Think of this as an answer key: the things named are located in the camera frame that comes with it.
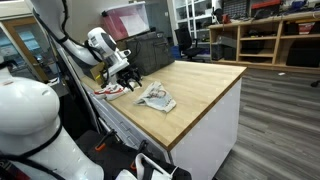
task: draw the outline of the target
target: crumpled fabric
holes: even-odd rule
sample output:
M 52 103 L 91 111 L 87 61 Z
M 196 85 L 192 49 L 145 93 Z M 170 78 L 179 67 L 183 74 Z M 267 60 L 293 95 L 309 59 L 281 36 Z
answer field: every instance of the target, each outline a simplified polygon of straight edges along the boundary
M 134 103 L 165 111 L 166 113 L 170 112 L 177 104 L 160 82 L 150 84 Z

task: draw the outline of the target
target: wooden floor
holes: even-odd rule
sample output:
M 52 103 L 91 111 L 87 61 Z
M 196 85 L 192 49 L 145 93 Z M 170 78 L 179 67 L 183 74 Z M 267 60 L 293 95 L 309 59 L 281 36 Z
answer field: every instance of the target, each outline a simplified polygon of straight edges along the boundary
M 247 71 L 238 140 L 215 178 L 320 179 L 318 75 Z

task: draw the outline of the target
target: desk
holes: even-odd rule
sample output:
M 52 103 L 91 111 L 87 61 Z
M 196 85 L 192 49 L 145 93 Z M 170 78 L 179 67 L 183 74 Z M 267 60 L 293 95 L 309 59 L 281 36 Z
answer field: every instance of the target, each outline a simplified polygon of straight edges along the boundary
M 95 107 L 124 142 L 142 140 L 150 151 L 188 170 L 193 179 L 212 179 L 237 138 L 241 77 L 245 67 L 180 62 L 143 78 L 143 87 L 114 101 L 98 100 L 99 86 L 82 79 Z M 168 114 L 133 102 L 160 81 L 177 106 Z

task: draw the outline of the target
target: laboratory room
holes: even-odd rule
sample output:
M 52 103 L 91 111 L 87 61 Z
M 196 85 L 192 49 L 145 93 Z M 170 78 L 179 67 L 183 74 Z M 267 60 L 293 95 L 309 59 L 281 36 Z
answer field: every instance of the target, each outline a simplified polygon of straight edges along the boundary
M 320 0 L 1 0 L 0 180 L 320 179 Z

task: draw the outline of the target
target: cabinet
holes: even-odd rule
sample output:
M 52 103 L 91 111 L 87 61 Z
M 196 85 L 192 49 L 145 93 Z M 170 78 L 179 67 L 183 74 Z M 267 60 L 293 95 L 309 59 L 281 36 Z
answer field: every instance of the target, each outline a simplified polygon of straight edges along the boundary
M 212 7 L 217 7 L 217 0 L 173 0 L 173 30 L 188 27 L 190 35 L 199 39 L 198 47 L 206 48 L 199 56 L 210 57 L 209 26 L 212 24 Z
M 299 13 L 294 15 L 271 17 L 261 20 L 231 23 L 225 25 L 210 26 L 210 43 L 215 43 L 219 36 L 232 36 L 237 42 L 235 59 L 220 59 L 213 61 L 216 64 L 240 65 L 258 69 L 269 69 L 279 71 L 292 71 L 320 74 L 319 67 L 288 66 L 286 64 L 289 50 L 297 39 L 308 41 L 320 41 L 320 33 L 306 35 L 286 35 L 285 26 L 289 21 L 301 21 L 314 19 L 315 14 Z M 256 30 L 267 32 L 266 35 L 250 37 L 248 32 Z M 261 46 L 259 52 L 246 51 L 245 47 Z

